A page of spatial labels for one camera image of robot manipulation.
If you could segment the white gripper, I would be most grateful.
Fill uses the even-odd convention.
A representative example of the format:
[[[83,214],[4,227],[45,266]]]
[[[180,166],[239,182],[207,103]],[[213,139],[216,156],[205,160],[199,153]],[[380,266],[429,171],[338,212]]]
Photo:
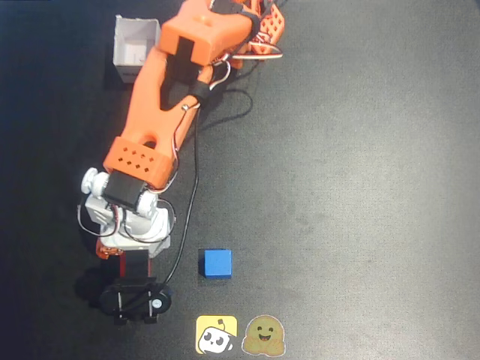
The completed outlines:
[[[156,208],[152,218],[145,218],[115,206],[112,220],[100,226],[95,252],[100,259],[108,260],[127,251],[148,251],[152,259],[170,246],[172,229],[166,208]]]

